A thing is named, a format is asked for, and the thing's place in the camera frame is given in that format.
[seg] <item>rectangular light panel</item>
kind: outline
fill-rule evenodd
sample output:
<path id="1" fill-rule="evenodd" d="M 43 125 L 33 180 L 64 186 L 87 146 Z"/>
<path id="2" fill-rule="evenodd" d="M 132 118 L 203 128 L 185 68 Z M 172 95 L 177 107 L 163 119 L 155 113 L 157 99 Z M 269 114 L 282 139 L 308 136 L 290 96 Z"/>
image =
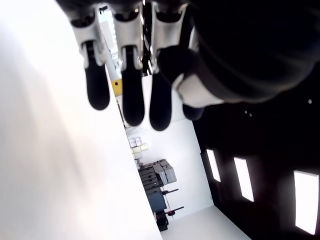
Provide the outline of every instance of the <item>rectangular light panel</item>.
<path id="1" fill-rule="evenodd" d="M 254 202 L 255 200 L 252 193 L 247 161 L 238 157 L 234 157 L 233 159 L 235 162 L 236 171 L 238 173 L 242 196 L 251 202 Z"/>
<path id="2" fill-rule="evenodd" d="M 209 162 L 210 162 L 213 178 L 221 183 L 220 174 L 219 174 L 214 151 L 207 149 L 206 153 L 208 154 L 208 157 L 209 157 Z"/>
<path id="3" fill-rule="evenodd" d="M 295 225 L 314 235 L 316 233 L 319 176 L 302 171 L 294 171 L 295 183 Z"/>

